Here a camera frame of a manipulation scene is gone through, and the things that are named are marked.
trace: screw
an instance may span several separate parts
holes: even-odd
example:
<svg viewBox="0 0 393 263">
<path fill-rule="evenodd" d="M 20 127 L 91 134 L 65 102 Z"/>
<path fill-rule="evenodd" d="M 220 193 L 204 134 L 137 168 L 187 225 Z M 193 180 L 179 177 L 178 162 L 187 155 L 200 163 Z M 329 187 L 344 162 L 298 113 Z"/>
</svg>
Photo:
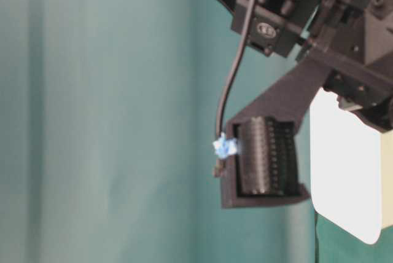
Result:
<svg viewBox="0 0 393 263">
<path fill-rule="evenodd" d="M 352 51 L 353 51 L 353 52 L 359 52 L 359 50 L 360 50 L 360 48 L 359 48 L 358 45 L 352 46 Z"/>
<path fill-rule="evenodd" d="M 383 3 L 384 3 L 384 0 L 374 0 L 373 1 L 374 6 L 377 8 L 382 7 Z"/>
</svg>

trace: ribbed roller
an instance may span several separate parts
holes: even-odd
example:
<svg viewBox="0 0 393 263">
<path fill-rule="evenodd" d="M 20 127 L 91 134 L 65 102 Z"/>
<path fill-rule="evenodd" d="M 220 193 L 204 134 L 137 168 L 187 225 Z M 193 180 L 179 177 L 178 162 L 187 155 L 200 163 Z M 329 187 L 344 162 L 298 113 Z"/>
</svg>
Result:
<svg viewBox="0 0 393 263">
<path fill-rule="evenodd" d="M 292 123 L 264 117 L 251 118 L 239 126 L 239 173 L 243 195 L 296 193 L 293 127 Z"/>
</svg>

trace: black cable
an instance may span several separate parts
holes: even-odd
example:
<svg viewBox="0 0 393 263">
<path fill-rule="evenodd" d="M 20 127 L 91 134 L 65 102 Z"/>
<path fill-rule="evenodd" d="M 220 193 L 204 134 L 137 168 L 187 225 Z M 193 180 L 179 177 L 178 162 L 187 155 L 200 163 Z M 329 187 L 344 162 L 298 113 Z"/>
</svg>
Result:
<svg viewBox="0 0 393 263">
<path fill-rule="evenodd" d="M 236 53 L 235 59 L 233 60 L 232 68 L 227 77 L 227 81 L 225 83 L 224 89 L 222 90 L 222 94 L 216 114 L 216 139 L 218 139 L 221 135 L 222 128 L 223 128 L 222 122 L 224 120 L 225 106 L 227 105 L 228 96 L 232 88 L 233 82 L 235 81 L 236 74 L 239 70 L 241 60 L 243 59 L 244 50 L 246 48 L 246 44 L 248 40 L 248 32 L 250 31 L 250 27 L 251 27 L 251 20 L 252 20 L 252 14 L 254 13 L 255 3 L 256 0 L 249 0 L 249 5 L 247 8 L 246 17 L 244 19 L 243 29 L 241 32 L 241 39 L 240 39 L 238 51 Z"/>
</svg>

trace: black 3d-printed part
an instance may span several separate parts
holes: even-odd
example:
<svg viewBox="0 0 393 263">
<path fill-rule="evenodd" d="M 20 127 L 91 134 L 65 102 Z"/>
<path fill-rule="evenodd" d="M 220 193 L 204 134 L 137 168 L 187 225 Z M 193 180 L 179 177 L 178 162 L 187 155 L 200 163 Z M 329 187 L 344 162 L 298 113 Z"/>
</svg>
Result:
<svg viewBox="0 0 393 263">
<path fill-rule="evenodd" d="M 243 195 L 293 195 L 297 188 L 294 125 L 273 118 L 253 117 L 238 127 L 239 177 Z"/>
</svg>

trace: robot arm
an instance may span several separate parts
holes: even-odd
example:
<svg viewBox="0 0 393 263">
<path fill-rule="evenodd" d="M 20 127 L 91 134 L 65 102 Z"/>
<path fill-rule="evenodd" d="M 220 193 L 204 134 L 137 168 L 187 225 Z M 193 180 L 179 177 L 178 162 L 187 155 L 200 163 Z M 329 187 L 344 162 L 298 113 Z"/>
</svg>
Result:
<svg viewBox="0 0 393 263">
<path fill-rule="evenodd" d="M 298 183 L 294 135 L 320 87 L 336 93 L 339 107 L 366 125 L 392 130 L 393 0 L 219 1 L 233 15 L 232 30 L 263 55 L 288 57 L 295 45 L 301 46 L 293 70 L 225 128 L 217 125 L 217 131 L 225 130 L 226 138 L 238 145 L 217 167 L 222 205 L 302 201 L 308 193 Z M 302 38 L 305 30 L 307 39 Z"/>
</svg>

